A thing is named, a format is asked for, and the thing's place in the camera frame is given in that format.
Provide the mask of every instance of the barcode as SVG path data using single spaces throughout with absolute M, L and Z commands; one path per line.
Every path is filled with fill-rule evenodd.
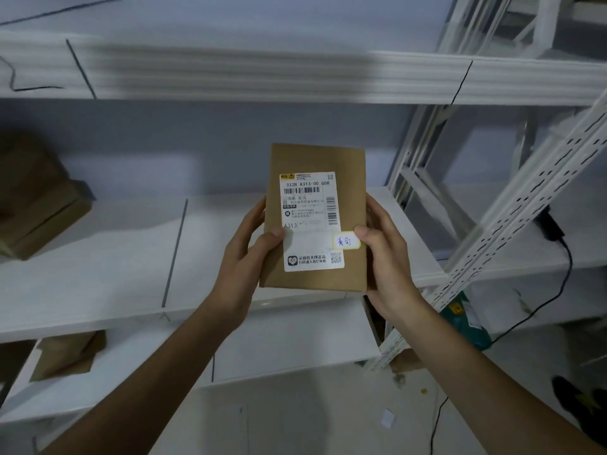
M 337 206 L 335 205 L 335 197 L 327 197 L 325 199 L 325 203 L 327 205 L 327 220 L 329 221 L 329 225 L 337 225 L 338 214 L 335 212 L 337 209 Z
M 285 195 L 295 195 L 297 193 L 319 193 L 320 187 L 304 187 L 304 188 L 285 188 Z

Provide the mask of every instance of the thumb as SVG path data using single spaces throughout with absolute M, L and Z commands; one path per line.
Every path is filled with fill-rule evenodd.
M 388 245 L 388 241 L 385 239 L 385 236 L 383 236 L 382 231 L 365 227 L 363 225 L 357 225 L 354 227 L 354 234 L 358 239 L 360 239 L 360 241 L 367 244 L 371 248 L 375 258 L 381 258 L 382 256 L 389 254 L 390 246 Z
M 261 265 L 268 252 L 280 244 L 284 237 L 285 229 L 283 227 L 273 227 L 269 232 L 257 238 L 257 241 L 249 249 L 245 259 L 252 261 L 253 265 Z

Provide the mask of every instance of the floor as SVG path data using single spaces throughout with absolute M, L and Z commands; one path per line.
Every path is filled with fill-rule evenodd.
M 556 374 L 576 383 L 581 380 L 569 364 L 560 328 L 513 332 L 487 356 L 574 422 L 560 410 L 550 387 L 550 378 Z M 443 399 L 426 370 L 395 377 L 389 370 L 368 374 L 353 364 L 218 385 L 186 398 L 151 453 L 427 454 L 435 413 Z M 381 423 L 386 409 L 396 416 L 391 428 Z M 38 448 L 50 439 L 38 437 Z M 2 441 L 0 433 L 0 453 L 9 453 L 2 449 Z M 10 452 L 34 453 L 31 439 L 19 445 L 21 451 L 12 445 Z M 484 453 L 451 402 L 441 412 L 434 453 Z

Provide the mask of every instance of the hand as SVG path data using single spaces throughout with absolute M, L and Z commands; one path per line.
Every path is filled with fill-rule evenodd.
M 227 316 L 226 321 L 233 329 L 240 326 L 247 317 L 253 292 L 259 282 L 263 259 L 285 236 L 284 228 L 279 226 L 258 237 L 255 244 L 248 247 L 251 235 L 265 219 L 265 202 L 263 197 L 245 215 L 236 234 L 226 246 L 217 280 L 205 301 L 220 315 Z
M 370 248 L 367 296 L 386 321 L 402 316 L 403 299 L 420 294 L 411 279 L 407 243 L 390 215 L 367 194 L 367 225 L 357 225 L 354 233 Z

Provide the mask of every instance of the forearm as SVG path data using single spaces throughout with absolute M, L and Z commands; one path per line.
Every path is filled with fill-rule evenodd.
M 394 326 L 489 453 L 604 454 L 476 350 L 416 291 L 400 305 Z
M 230 334 L 205 301 L 131 376 L 43 453 L 147 454 Z

